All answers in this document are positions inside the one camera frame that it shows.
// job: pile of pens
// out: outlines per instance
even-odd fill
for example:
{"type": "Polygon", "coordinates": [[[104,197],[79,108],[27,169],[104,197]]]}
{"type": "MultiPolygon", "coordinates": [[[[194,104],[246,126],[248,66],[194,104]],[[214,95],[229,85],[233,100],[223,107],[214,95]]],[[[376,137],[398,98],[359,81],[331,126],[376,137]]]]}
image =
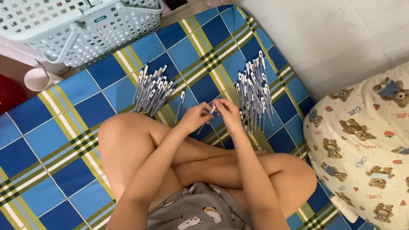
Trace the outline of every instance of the pile of pens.
{"type": "Polygon", "coordinates": [[[244,73],[238,74],[236,90],[240,97],[240,118],[244,130],[254,132],[260,129],[264,133],[266,115],[272,125],[274,109],[263,52],[258,54],[259,57],[253,63],[246,63],[244,73]]]}
{"type": "Polygon", "coordinates": [[[172,95],[178,84],[166,80],[167,77],[163,76],[166,68],[165,65],[150,75],[147,75],[147,65],[145,69],[141,70],[133,97],[136,112],[152,117],[158,113],[165,101],[172,95]]]}

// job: red object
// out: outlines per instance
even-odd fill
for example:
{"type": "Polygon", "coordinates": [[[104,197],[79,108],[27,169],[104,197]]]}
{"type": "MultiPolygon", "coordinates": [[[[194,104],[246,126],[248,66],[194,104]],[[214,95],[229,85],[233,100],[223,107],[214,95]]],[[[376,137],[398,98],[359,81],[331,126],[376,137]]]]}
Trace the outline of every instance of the red object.
{"type": "Polygon", "coordinates": [[[23,103],[26,99],[22,86],[0,74],[0,114],[23,103]]]}

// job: basket handle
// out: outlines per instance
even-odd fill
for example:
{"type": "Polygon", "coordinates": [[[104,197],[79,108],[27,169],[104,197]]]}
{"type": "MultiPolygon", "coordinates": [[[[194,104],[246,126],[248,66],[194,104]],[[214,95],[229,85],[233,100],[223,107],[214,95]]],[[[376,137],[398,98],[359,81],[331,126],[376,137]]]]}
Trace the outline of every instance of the basket handle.
{"type": "Polygon", "coordinates": [[[44,52],[41,52],[47,61],[51,63],[61,63],[64,61],[65,57],[67,56],[68,52],[72,47],[72,44],[75,42],[75,39],[78,37],[80,33],[82,33],[82,28],[80,25],[78,25],[77,22],[71,23],[70,28],[71,28],[70,36],[68,37],[67,42],[65,43],[63,49],[61,50],[60,55],[56,59],[52,58],[50,55],[44,52]]]}
{"type": "Polygon", "coordinates": [[[139,13],[144,13],[144,14],[160,14],[164,8],[162,0],[159,0],[159,9],[147,9],[147,8],[142,8],[142,7],[127,7],[122,2],[117,3],[116,7],[118,11],[122,14],[125,13],[127,9],[131,11],[137,11],[139,13]]]}

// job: leg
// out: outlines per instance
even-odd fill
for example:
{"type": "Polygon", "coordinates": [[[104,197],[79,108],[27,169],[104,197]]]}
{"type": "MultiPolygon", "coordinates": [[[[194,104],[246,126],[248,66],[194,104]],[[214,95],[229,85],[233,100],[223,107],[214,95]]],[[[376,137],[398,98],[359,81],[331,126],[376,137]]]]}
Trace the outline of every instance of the leg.
{"type": "MultiPolygon", "coordinates": [[[[117,201],[135,173],[170,130],[170,127],[138,113],[116,115],[102,124],[98,136],[99,150],[106,176],[117,201]]],[[[180,164],[230,154],[229,150],[186,138],[180,145],[173,163],[180,164]]],[[[150,210],[180,189],[182,185],[170,169],[150,210]]]]}
{"type": "MultiPolygon", "coordinates": [[[[258,159],[274,186],[284,216],[288,218],[311,196],[317,185],[314,170],[302,159],[285,153],[263,154],[258,159]]],[[[235,156],[209,158],[173,167],[182,185],[212,183],[248,210],[235,156]]]]}

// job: white wall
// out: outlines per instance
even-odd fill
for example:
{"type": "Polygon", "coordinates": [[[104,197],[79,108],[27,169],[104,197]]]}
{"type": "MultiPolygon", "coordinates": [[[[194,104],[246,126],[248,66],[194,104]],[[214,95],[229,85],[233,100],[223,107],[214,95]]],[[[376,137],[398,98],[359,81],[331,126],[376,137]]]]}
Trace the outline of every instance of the white wall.
{"type": "Polygon", "coordinates": [[[236,0],[314,100],[409,61],[409,0],[236,0]]]}

